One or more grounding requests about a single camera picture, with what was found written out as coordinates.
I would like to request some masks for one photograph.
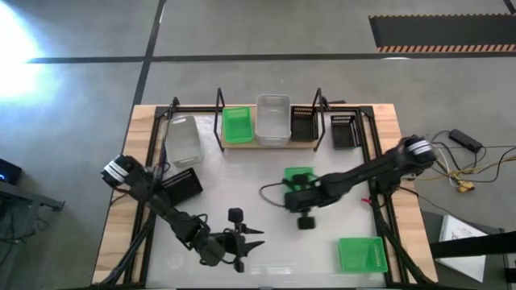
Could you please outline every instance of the green plastic basket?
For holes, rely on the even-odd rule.
[[[309,180],[314,180],[316,177],[314,176],[314,168],[313,167],[291,167],[291,168],[285,168],[283,177],[286,180],[292,181],[292,176],[296,174],[303,174],[303,173],[309,173],[310,176],[308,177]],[[296,190],[301,189],[301,186],[294,185],[294,188]],[[290,192],[290,187],[285,186],[285,193]]]
[[[340,268],[348,273],[385,273],[389,270],[381,238],[341,238]]]
[[[251,108],[231,108],[223,110],[224,139],[228,143],[248,143],[252,141]]]

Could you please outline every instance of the gray floor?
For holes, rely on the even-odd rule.
[[[157,0],[0,2],[0,21],[18,25],[2,35],[12,45],[0,48],[0,158],[23,167],[22,186],[66,200],[64,212],[45,214],[50,228],[19,256],[13,289],[89,284],[110,198],[99,171],[122,148],[141,64],[10,60],[142,56],[156,6]],[[155,54],[374,52],[367,15],[489,12],[506,13],[503,1],[169,0]],[[211,104],[219,86],[227,102],[287,93],[301,103],[321,87],[329,100],[394,103],[405,135],[459,128],[484,145],[510,145],[515,75],[510,58],[152,64],[143,104],[168,104],[173,96]],[[460,164],[472,162],[467,151],[454,151]],[[485,160],[502,152],[489,149]],[[514,164],[502,168],[497,182],[476,184],[471,193],[456,193],[445,180],[419,181],[417,188],[462,218],[514,230]]]

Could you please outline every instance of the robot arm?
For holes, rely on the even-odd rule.
[[[299,185],[301,190],[285,194],[285,207],[292,213],[301,213],[298,227],[301,230],[313,229],[315,222],[308,217],[312,207],[333,204],[348,193],[353,186],[366,180],[373,180],[379,193],[395,190],[402,176],[421,174],[436,160],[431,145],[423,138],[410,136],[401,139],[399,144],[384,155],[353,168],[347,172],[329,173],[316,180],[308,181],[308,176],[294,176],[292,181],[283,180],[290,188]]]
[[[241,234],[262,234],[242,223],[241,209],[230,209],[229,220],[235,223],[234,229],[225,229],[222,233],[211,233],[210,227],[201,216],[191,216],[180,212],[160,196],[161,178],[148,172],[133,157],[119,155],[109,162],[101,171],[102,179],[113,189],[119,190],[121,184],[130,187],[127,191],[132,198],[144,203],[152,212],[163,218],[172,228],[176,238],[188,249],[194,249],[201,256],[200,263],[217,266],[221,261],[233,264],[237,272],[243,272],[242,257],[263,242],[245,242]],[[232,262],[224,260],[224,255],[235,255]]]

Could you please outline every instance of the black cable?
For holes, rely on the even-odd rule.
[[[486,148],[486,147],[482,147],[482,148],[484,148],[484,154],[482,155],[482,157],[481,157],[481,158],[479,158],[479,160],[477,160],[477,159],[476,159],[476,157],[477,157],[477,154],[478,154],[478,153],[475,153],[475,162],[474,162],[474,163],[472,163],[472,164],[468,164],[468,165],[466,165],[466,166],[464,167],[464,169],[468,169],[469,167],[471,167],[471,168],[475,168],[475,167],[476,167],[476,165],[477,165],[479,162],[481,162],[481,161],[485,158],[485,155],[487,154],[487,148]],[[473,172],[462,172],[462,174],[473,174]]]
[[[433,143],[433,142],[434,142],[434,140],[436,140],[436,139],[437,139],[437,137],[438,137],[439,135],[441,135],[442,133],[448,133],[448,134],[449,134],[449,133],[450,133],[450,131],[449,131],[449,130],[441,130],[441,131],[437,132],[437,133],[434,135],[434,137],[432,137],[431,143]]]
[[[10,212],[10,226],[9,226],[10,238],[14,238],[15,237],[15,216],[13,214],[12,209],[9,209],[9,212]],[[10,251],[12,250],[13,244],[14,243],[12,243],[12,242],[9,243],[9,247],[7,248],[6,253],[4,254],[2,260],[0,260],[0,268],[2,268],[3,264],[7,261],[7,257],[9,257],[9,254],[10,254]]]
[[[462,170],[462,168],[459,166],[459,164],[457,163],[457,161],[455,160],[455,156],[453,155],[452,153],[452,150],[450,150],[450,148],[448,147],[448,145],[446,145],[445,143],[442,143],[442,142],[434,142],[433,139],[432,139],[432,144],[440,144],[444,147],[444,149],[446,149],[446,151],[448,151],[448,154],[450,155],[451,157],[451,161],[453,162],[453,164],[455,165],[455,167],[457,168],[457,170]]]
[[[45,231],[45,230],[47,230],[47,228],[48,228],[49,224],[48,224],[48,222],[47,222],[47,221],[45,221],[43,218],[41,218],[39,214],[38,214],[38,216],[37,216],[37,218],[36,218],[36,221],[37,221],[36,225],[38,226],[38,230],[39,230],[39,231]]]
[[[516,147],[516,145],[493,145],[493,146],[484,146],[484,148],[512,148]],[[448,146],[450,149],[464,149],[462,146]]]
[[[122,193],[121,196],[115,198],[113,201],[110,202],[110,206],[112,206],[117,200],[121,199],[121,198],[124,198],[125,196],[127,196],[127,194],[130,193],[129,190],[126,190],[126,189],[121,189],[121,188],[113,188],[113,190],[115,192],[118,192],[118,193]]]
[[[263,190],[266,189],[266,188],[269,188],[269,187],[272,187],[272,186],[278,186],[278,185],[283,185],[284,183],[283,182],[278,182],[278,183],[275,183],[275,184],[267,184],[267,185],[264,185],[260,188],[260,190],[258,191],[258,193],[260,194],[261,198],[264,200],[264,201],[267,201],[270,205],[274,205],[274,206],[277,206],[277,207],[281,207],[281,208],[285,208],[284,205],[281,205],[279,203],[276,203],[274,201],[271,201],[269,200],[263,193]]]
[[[500,175],[500,166],[501,166],[501,163],[503,161],[503,158],[509,153],[511,152],[512,150],[516,150],[516,147],[512,147],[511,149],[507,150],[501,157],[500,157],[500,160],[498,161],[498,166],[497,166],[497,175],[492,179],[492,180],[463,180],[461,179],[462,181],[469,181],[469,182],[480,182],[480,183],[491,183],[491,182],[494,182],[498,179],[498,176]]]
[[[420,195],[419,195],[419,193],[417,193],[416,191],[414,191],[414,190],[412,190],[412,189],[410,189],[410,188],[403,187],[403,186],[400,186],[399,188],[400,188],[400,189],[403,189],[403,190],[405,190],[405,191],[408,191],[409,193],[413,193],[417,198],[421,198],[421,199],[423,199],[424,201],[428,202],[429,204],[433,205],[435,208],[437,208],[437,209],[441,209],[442,211],[444,211],[444,212],[446,212],[446,213],[450,214],[451,216],[456,217],[456,215],[455,215],[455,214],[453,214],[451,211],[449,211],[449,210],[445,209],[444,207],[441,207],[441,206],[436,205],[435,203],[431,202],[430,200],[426,199],[425,197],[420,196]]]
[[[166,169],[165,169],[165,168],[163,169],[163,173],[166,173],[166,172],[168,172],[168,171],[169,171],[169,169],[170,169],[170,163],[168,163],[167,161],[165,161],[165,162],[163,163],[163,167],[165,167],[165,166],[167,166],[167,165],[168,165],[168,167],[167,167]]]

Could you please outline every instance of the wooden board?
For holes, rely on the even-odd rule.
[[[377,129],[383,152],[396,146],[399,139],[402,137],[393,104],[354,104],[333,106],[372,106],[376,117]],[[156,106],[135,106],[131,116],[129,131],[127,132],[127,141],[123,149],[124,154],[134,156],[142,164],[145,163],[145,159],[147,157],[147,149],[151,136],[155,108]],[[371,142],[369,142],[369,140],[372,139],[371,132],[366,130],[366,135],[368,143],[371,144]],[[372,157],[374,157],[374,148],[370,147],[369,151],[372,153]],[[402,182],[402,185],[409,189],[414,189],[413,182],[404,181]],[[402,245],[425,275],[430,279],[437,281],[434,260],[432,259],[430,246],[428,245],[427,234],[422,221],[418,198],[412,193],[398,190],[393,195],[393,204]],[[126,252],[131,242],[131,232],[133,222],[135,220],[136,206],[136,202],[130,197],[124,197],[111,206],[107,215],[106,226],[104,229],[104,235],[102,236],[100,250],[98,252],[98,260],[94,269],[92,283],[98,283],[106,278]],[[133,275],[133,280],[135,282],[139,276],[142,251],[143,247],[139,248],[139,254],[136,259],[137,265]],[[396,259],[392,247],[388,246],[388,252],[394,281],[399,281],[399,272],[397,270]]]

